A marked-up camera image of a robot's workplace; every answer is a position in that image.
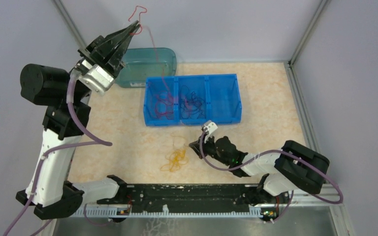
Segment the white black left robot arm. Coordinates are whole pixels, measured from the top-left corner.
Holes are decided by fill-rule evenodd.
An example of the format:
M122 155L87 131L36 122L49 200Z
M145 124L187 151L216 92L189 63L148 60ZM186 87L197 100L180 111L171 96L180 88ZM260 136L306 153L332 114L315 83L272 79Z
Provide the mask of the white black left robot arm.
M106 36L98 36L79 49L80 60L70 70L27 64L20 74L21 96L45 106L42 145L30 184L16 194L25 207L34 206L42 220L66 218L80 207L100 200L123 203L128 197L124 182L110 175L102 180L72 183L67 180L73 154L85 145L111 146L86 127L91 108L84 98L105 95L124 68L123 57L132 37L141 29L138 21Z

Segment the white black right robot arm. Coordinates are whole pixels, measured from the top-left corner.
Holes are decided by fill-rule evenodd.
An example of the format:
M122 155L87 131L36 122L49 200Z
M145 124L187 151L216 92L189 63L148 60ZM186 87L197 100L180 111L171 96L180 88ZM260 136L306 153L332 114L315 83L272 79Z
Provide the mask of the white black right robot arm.
M261 154L238 150L227 136L217 140L200 138L189 147L215 169L219 167L212 164L210 158L224 165L221 171L237 177L261 177L257 195L264 203L296 189L319 194L324 183L323 175L330 165L328 158L293 140L286 141L280 150Z

